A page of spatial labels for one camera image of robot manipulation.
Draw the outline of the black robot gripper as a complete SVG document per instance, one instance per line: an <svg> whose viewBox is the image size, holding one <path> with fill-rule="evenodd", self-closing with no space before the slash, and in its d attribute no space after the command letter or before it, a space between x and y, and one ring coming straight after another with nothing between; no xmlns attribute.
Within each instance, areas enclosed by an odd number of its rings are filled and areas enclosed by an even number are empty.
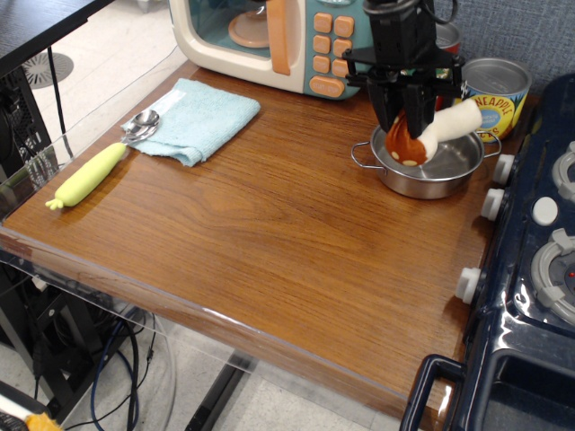
<svg viewBox="0 0 575 431"><path fill-rule="evenodd" d="M364 13L371 44L342 54L348 84L367 86L384 132L404 109L408 131L418 138L434 119L436 96L460 98L464 92L464 59L436 43L436 24L453 23L457 10L448 18L433 8L366 8Z"/></svg>

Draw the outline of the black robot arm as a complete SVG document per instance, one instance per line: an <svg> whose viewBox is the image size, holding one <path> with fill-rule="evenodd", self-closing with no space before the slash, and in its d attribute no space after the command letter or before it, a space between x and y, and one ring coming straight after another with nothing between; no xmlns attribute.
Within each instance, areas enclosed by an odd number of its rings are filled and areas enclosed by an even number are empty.
<svg viewBox="0 0 575 431"><path fill-rule="evenodd" d="M432 1L366 1L372 45L348 49L348 84L367 89L381 129L391 129L404 113L412 138L419 137L435 116L438 96L463 95L464 59L437 45Z"/></svg>

